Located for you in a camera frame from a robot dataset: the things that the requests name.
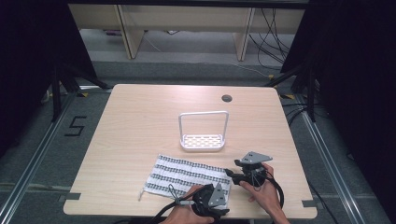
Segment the black cable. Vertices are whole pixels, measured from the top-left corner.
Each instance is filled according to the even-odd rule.
[[[318,193],[318,191],[314,188],[314,186],[307,180],[309,188],[311,188],[315,194],[318,196],[318,198],[320,199],[320,201],[323,203],[324,208],[327,210],[327,212],[330,214],[330,216],[332,217],[332,220],[334,221],[334,223],[338,224],[337,218],[335,218],[334,214],[332,213],[332,211],[330,210],[329,206],[327,206],[327,204],[324,202],[324,200],[322,199],[322,197],[320,196],[320,194]]]
[[[291,126],[291,124],[293,123],[293,121],[295,120],[295,118],[297,118],[297,116],[299,116],[301,113],[303,113],[305,110],[307,110],[308,109],[308,106],[307,107],[304,107],[304,108],[299,108],[299,111],[297,112],[297,113],[295,113],[291,118],[290,118],[290,120],[288,121],[288,124],[289,124],[289,126]]]
[[[201,190],[201,189],[195,190],[193,193],[187,195],[186,197],[176,198],[174,202],[169,203],[163,209],[161,209],[161,211],[154,218],[152,218],[147,224],[157,224],[158,223],[158,219],[161,218],[163,213],[165,213],[170,208],[175,207],[177,205],[177,202],[188,200],[192,195],[197,193],[199,190]]]
[[[296,108],[296,109],[291,110],[289,113],[287,113],[287,114],[285,115],[286,118],[288,117],[288,115],[290,115],[291,113],[293,113],[293,112],[295,112],[295,111],[297,111],[297,110],[301,110],[301,108],[298,107],[298,108]]]
[[[260,185],[260,181],[256,178],[256,176],[255,175],[251,175],[251,184],[252,184],[252,186],[253,186],[253,189],[254,189],[254,191],[260,191],[260,188],[262,187],[262,186],[259,186],[257,189],[256,189],[256,184],[257,185]]]
[[[301,104],[288,104],[288,105],[282,105],[282,106],[292,106],[292,105],[308,105],[307,103],[301,103]],[[314,106],[315,107],[324,107],[323,105],[321,105],[321,104],[314,104]],[[301,109],[301,108],[297,108],[297,109],[294,109],[294,110],[292,110],[292,111],[290,111],[287,115],[286,115],[286,117],[290,114],[290,113],[292,113],[293,111],[296,111],[296,110],[298,110],[298,109]],[[323,119],[330,119],[329,118],[329,115],[321,115],[321,114],[319,114],[318,112],[314,112],[316,115],[318,115],[319,117],[321,117],[321,118],[323,118]]]
[[[253,43],[256,45],[256,47],[259,49],[259,52],[262,51],[265,54],[267,54],[268,56],[270,56],[271,58],[275,59],[276,61],[278,61],[279,63],[283,63],[284,61],[278,57],[275,56],[275,54],[271,53],[270,51],[268,51],[267,49],[264,49],[262,47],[262,43],[259,45],[256,40],[253,38],[253,36],[249,35],[250,39],[253,41]]]
[[[285,52],[286,52],[286,53],[289,53],[289,52],[283,50],[282,47],[281,47],[280,45],[283,45],[286,49],[290,49],[290,48],[288,48],[288,47],[279,39],[279,37],[277,36],[277,29],[276,29],[276,9],[273,8],[273,19],[272,19],[272,21],[271,21],[271,25],[270,25],[269,21],[267,20],[267,18],[266,18],[266,16],[265,16],[265,13],[264,13],[264,10],[263,10],[263,9],[262,9],[262,15],[263,15],[263,17],[264,17],[264,19],[265,19],[265,22],[267,23],[267,26],[268,26],[268,32],[267,32],[267,35],[265,36],[265,38],[263,39],[263,41],[264,41],[269,47],[271,47],[271,48],[273,48],[273,49],[278,49],[278,50],[280,51],[280,53],[281,53],[283,59],[286,59]],[[277,43],[277,45],[278,45],[277,48],[274,47],[274,46],[272,46],[272,45],[270,45],[270,44],[268,44],[268,43],[265,41],[265,40],[266,40],[266,37],[269,35],[269,33],[272,34],[274,40],[276,41],[276,43]]]
[[[175,207],[176,205],[177,205],[176,202],[169,203],[163,209],[161,209],[161,211],[154,218],[152,218],[147,224],[158,224],[158,219],[163,215],[163,213],[165,213],[170,208]]]
[[[262,64],[262,61],[260,61],[260,50],[257,52],[257,61],[259,62],[259,64],[264,67],[264,68],[268,68],[268,69],[272,69],[272,70],[276,70],[279,71],[280,68],[276,68],[276,67],[269,67],[269,66],[265,66],[264,64]]]
[[[272,185],[274,185],[274,187],[277,189],[277,191],[279,192],[279,204],[280,204],[280,208],[283,208],[283,204],[285,203],[285,194],[283,193],[283,189],[280,187],[280,185],[275,181],[274,176],[271,175],[271,173],[269,173],[268,171],[266,171],[266,173],[268,175],[271,176],[271,178],[268,178],[268,176],[264,176],[261,174],[263,177],[265,177],[265,179],[269,180],[271,182]]]

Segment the metal frame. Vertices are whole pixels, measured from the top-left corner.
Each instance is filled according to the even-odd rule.
[[[184,134],[182,118],[185,116],[202,116],[202,115],[213,115],[213,114],[224,114],[224,129],[222,134]],[[207,111],[207,112],[190,112],[181,113],[178,116],[178,126],[180,129],[180,144],[186,151],[220,151],[224,147],[225,133],[227,130],[229,113],[228,111]]]

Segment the striped cloth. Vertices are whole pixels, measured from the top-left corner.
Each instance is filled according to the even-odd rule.
[[[177,197],[181,197],[193,185],[213,184],[215,187],[218,183],[221,184],[228,202],[232,180],[225,174],[224,169],[159,155],[144,191],[173,198],[169,185],[173,186],[172,191]]]

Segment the gray floor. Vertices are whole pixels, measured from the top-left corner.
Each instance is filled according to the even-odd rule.
[[[109,36],[101,30],[81,30],[99,78],[109,84],[161,83],[197,85],[260,86],[268,82],[268,76],[279,76],[277,70],[260,66],[258,50],[249,41],[247,56],[243,62],[236,60],[232,34],[178,32],[169,35],[164,31],[148,31],[137,57],[127,59],[120,36]],[[290,45],[293,35],[281,35]],[[269,49],[278,57],[280,54]],[[281,64],[261,56],[266,66]],[[279,84],[280,94],[289,94],[292,78]],[[81,85],[90,83],[80,80]],[[90,143],[97,122],[106,106],[109,93],[90,92],[87,97],[76,97],[65,113],[64,119],[49,146],[49,150],[32,179],[30,188],[21,200],[10,223],[114,223],[124,217],[68,216],[63,212],[63,196],[73,184],[85,151]],[[282,105],[295,104],[293,99],[282,99]],[[285,115],[296,109],[284,106]],[[331,118],[322,107],[316,108],[317,125],[326,141],[346,185],[352,192],[366,223],[390,223],[370,187],[354,161],[347,158],[345,147]],[[18,182],[29,160],[50,126],[51,101],[43,104],[21,136],[20,144],[11,148],[0,159],[0,202],[4,202],[12,186]],[[79,120],[85,126],[82,135],[65,136],[75,130],[69,125],[74,116],[87,116]],[[334,183],[318,153],[318,148],[303,118],[297,117],[290,125],[307,179],[319,192],[339,223],[351,223]],[[323,208],[318,195],[318,216],[312,220],[293,220],[293,223],[334,223]],[[256,220],[255,223],[270,223]]]

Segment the human hand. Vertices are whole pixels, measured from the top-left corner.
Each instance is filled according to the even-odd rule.
[[[273,167],[264,162],[262,163],[262,166],[264,166],[264,168],[272,177],[274,176]],[[266,179],[260,186],[259,190],[251,186],[246,181],[239,182],[239,185],[250,192],[251,197],[248,199],[248,201],[250,203],[256,201],[259,206],[271,216],[275,223],[289,223],[285,213],[280,207],[276,188],[269,180]]]
[[[187,196],[203,186],[192,186],[184,196]],[[200,217],[192,211],[191,205],[177,205],[174,207],[172,212],[161,224],[209,224],[213,223],[215,219],[213,217]]]

